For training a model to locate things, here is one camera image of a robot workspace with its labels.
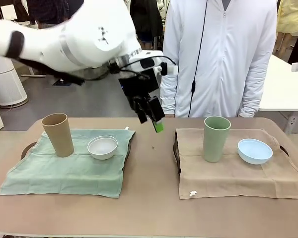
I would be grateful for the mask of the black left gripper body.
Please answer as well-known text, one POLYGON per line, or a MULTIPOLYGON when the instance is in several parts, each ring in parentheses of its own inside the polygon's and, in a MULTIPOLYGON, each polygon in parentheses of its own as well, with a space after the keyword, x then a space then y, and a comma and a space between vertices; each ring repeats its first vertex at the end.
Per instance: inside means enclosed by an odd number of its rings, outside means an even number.
POLYGON ((159 88, 153 69, 145 70, 141 75, 137 74, 128 78, 120 78, 119 83, 133 111, 136 110, 135 97, 140 99, 147 98, 149 93, 159 88))

